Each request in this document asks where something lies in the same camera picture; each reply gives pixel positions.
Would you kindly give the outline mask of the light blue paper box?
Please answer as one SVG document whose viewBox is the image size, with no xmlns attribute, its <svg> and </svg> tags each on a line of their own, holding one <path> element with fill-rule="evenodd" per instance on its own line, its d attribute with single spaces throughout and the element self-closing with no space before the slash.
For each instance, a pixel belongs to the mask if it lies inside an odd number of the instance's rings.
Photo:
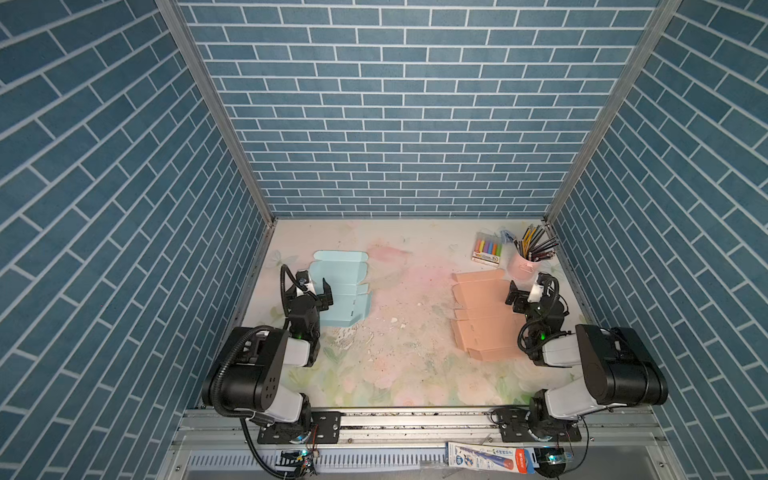
<svg viewBox="0 0 768 480">
<path fill-rule="evenodd" d="M 372 293 L 364 282 L 369 256 L 361 251 L 320 250 L 314 253 L 309 276 L 318 296 L 330 291 L 333 304 L 319 313 L 321 327 L 349 328 L 364 320 Z"/>
</svg>

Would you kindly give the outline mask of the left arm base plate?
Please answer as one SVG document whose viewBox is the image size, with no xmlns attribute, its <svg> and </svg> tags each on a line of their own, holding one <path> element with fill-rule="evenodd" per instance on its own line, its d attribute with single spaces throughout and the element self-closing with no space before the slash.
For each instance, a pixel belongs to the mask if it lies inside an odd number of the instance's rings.
<svg viewBox="0 0 768 480">
<path fill-rule="evenodd" d="M 341 430 L 342 413 L 322 410 L 302 413 L 296 422 L 276 422 L 261 428 L 259 445 L 337 444 Z"/>
</svg>

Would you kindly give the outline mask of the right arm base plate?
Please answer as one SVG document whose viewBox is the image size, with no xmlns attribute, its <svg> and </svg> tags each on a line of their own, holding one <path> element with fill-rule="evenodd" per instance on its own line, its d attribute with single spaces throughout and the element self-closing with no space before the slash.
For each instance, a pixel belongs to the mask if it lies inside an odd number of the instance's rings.
<svg viewBox="0 0 768 480">
<path fill-rule="evenodd" d="M 501 406 L 487 414 L 498 428 L 502 441 L 515 442 L 579 442 L 581 432 L 574 420 L 560 420 L 547 413 L 518 406 Z"/>
</svg>

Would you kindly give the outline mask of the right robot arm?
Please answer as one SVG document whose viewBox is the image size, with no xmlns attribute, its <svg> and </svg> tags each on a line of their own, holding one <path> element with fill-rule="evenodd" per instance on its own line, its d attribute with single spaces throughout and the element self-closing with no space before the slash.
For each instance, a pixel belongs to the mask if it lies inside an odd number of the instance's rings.
<svg viewBox="0 0 768 480">
<path fill-rule="evenodd" d="M 525 420 L 533 437 L 565 436 L 596 412 L 667 401 L 667 380 L 635 330 L 584 323 L 563 328 L 569 309 L 556 277 L 540 273 L 528 290 L 511 282 L 505 303 L 525 317 L 517 347 L 534 365 L 581 369 L 570 383 L 534 394 Z"/>
</svg>

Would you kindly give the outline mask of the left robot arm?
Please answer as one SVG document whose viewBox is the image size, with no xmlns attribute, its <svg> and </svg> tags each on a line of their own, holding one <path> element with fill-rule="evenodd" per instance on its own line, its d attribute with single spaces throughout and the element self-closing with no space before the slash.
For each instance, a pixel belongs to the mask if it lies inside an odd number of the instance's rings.
<svg viewBox="0 0 768 480">
<path fill-rule="evenodd" d="M 311 429 L 308 397 L 281 385 L 286 366 L 311 367 L 320 349 L 320 313 L 334 303 L 330 284 L 316 291 L 308 271 L 280 270 L 283 326 L 236 327 L 202 384 L 203 404 L 219 415 L 303 435 Z"/>
</svg>

